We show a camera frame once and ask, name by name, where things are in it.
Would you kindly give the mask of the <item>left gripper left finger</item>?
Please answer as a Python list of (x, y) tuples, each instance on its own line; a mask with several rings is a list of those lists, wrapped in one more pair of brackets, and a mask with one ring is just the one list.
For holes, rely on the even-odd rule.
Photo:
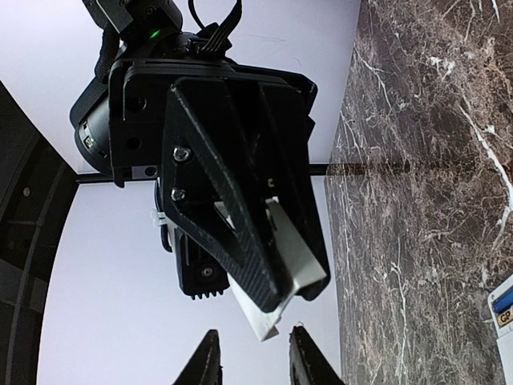
[(217, 330), (209, 330), (180, 372), (173, 385), (221, 385), (220, 340)]

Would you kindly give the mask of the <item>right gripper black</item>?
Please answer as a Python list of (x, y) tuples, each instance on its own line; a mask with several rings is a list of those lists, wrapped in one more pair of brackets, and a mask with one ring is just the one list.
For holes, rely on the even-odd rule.
[[(268, 198), (279, 203), (329, 272), (309, 171), (317, 85), (288, 71), (227, 61), (119, 60), (108, 80), (111, 174), (162, 170), (164, 212), (226, 270), (272, 262)], [(278, 284), (257, 289), (272, 302)]]

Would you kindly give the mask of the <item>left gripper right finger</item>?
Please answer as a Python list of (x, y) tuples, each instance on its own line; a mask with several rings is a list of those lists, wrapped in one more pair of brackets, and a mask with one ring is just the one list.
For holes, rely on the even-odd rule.
[(289, 377), (293, 385), (344, 384), (303, 326), (289, 335)]

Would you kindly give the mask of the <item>white battery compartment cover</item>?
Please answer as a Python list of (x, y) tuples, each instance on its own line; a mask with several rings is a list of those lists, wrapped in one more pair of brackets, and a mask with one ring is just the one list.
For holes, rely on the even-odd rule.
[[(325, 268), (314, 256), (277, 198), (268, 199), (265, 204), (265, 214), (272, 232), (271, 256), (274, 260), (265, 265), (268, 270), (258, 266), (244, 268), (242, 274), (227, 272), (233, 295), (259, 342), (279, 334), (277, 324), (294, 296), (327, 278)], [(262, 310), (253, 296), (247, 293), (248, 285), (240, 284), (242, 278), (248, 278), (257, 289), (268, 289), (271, 283), (278, 284), (282, 292), (272, 301), (275, 308)]]

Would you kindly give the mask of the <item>blue battery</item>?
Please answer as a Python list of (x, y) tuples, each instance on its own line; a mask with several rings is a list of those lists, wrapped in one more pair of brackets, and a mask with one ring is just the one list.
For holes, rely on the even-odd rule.
[(496, 314), (501, 314), (513, 304), (513, 291), (509, 289), (493, 302), (493, 310)]

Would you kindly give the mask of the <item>white remote control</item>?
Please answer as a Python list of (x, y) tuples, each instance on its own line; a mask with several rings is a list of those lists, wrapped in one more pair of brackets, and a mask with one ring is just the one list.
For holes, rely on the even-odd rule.
[(488, 296), (487, 304), (498, 336), (498, 345), (512, 350), (512, 275)]

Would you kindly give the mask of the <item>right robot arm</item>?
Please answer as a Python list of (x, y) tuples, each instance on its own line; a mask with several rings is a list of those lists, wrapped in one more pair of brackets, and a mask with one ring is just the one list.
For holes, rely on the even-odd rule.
[(241, 2), (196, 33), (172, 1), (85, 6), (103, 36), (70, 112), (76, 146), (119, 187), (153, 182), (182, 291), (236, 283), (265, 313), (314, 300), (330, 280), (309, 163), (317, 85), (228, 57)]

